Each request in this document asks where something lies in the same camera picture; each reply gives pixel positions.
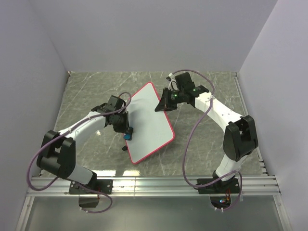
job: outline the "marble surface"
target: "marble surface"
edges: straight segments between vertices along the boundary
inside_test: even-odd
[[[104,72],[72,73],[68,80],[59,112],[56,130],[61,130],[83,118],[91,108],[105,103],[111,95],[129,91],[132,94],[145,83],[154,83],[159,94],[168,86],[169,72]],[[230,109],[244,115],[243,106],[230,72],[204,73],[216,87],[216,98]],[[191,74],[196,86],[210,86],[204,79]],[[202,115],[190,105],[180,104],[168,112],[176,137],[166,147],[133,165],[127,152],[123,135],[114,133],[112,126],[95,132],[77,149],[77,163],[99,171],[104,176],[181,176],[184,147],[192,127]],[[224,152],[223,131],[209,117],[204,118],[196,129],[186,158],[187,175],[211,175],[219,166]],[[242,166],[245,175],[262,174],[256,152],[249,155]]]

